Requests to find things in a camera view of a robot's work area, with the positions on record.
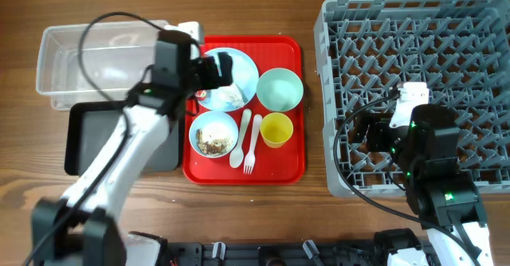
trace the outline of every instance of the fork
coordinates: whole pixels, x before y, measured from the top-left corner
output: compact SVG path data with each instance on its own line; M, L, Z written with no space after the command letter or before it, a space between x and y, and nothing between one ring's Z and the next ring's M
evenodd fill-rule
M252 174L253 166L255 165L255 145L257 144L258 132L261 129L262 116L255 115L253 117L253 126L252 126L252 138L249 142L249 151L245 157L245 165L244 165L244 174Z

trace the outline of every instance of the wooden tabletop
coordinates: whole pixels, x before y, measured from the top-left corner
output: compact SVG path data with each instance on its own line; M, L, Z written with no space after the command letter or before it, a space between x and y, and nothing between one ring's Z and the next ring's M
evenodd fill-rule
M307 169L291 186L197 186L181 170L143 177L121 226L169 241L301 242L371 238L384 229L420 226L327 189L323 105L312 27L324 0L0 0L0 265L30 250L30 210L76 181L63 169L68 112L35 91L42 31L129 11L170 23L201 22L207 34L285 34L304 54ZM510 196L484 195L496 264L510 261ZM380 199L410 213L402 198Z

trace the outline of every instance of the gray dish rack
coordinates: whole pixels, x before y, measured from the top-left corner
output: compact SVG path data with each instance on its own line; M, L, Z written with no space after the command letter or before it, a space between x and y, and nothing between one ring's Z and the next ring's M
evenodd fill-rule
M348 181L369 196L403 195L384 173L390 156L348 143L353 123L337 128L397 83L424 81L431 104L457 113L460 168L481 193L510 192L508 33L509 0L326 0L314 39L329 191L353 195L333 162L333 139L342 131L339 159ZM394 104L371 111L393 112ZM390 175L403 179L394 165Z

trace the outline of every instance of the spoon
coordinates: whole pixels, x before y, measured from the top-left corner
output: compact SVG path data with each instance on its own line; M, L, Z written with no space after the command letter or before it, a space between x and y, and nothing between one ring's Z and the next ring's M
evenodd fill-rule
M252 117L252 112L249 109L245 109L242 112L241 126L239 127L239 138L237 139L237 145L230 153L230 166L232 168L239 167L242 164L242 160L245 154L242 152L242 141L245 138L246 129L248 128L249 119Z

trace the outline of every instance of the teal cup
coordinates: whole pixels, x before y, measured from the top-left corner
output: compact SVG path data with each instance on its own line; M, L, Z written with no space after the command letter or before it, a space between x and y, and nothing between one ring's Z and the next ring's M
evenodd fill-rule
M303 83L293 71L273 68L258 80L257 98L270 111L290 111L303 98Z

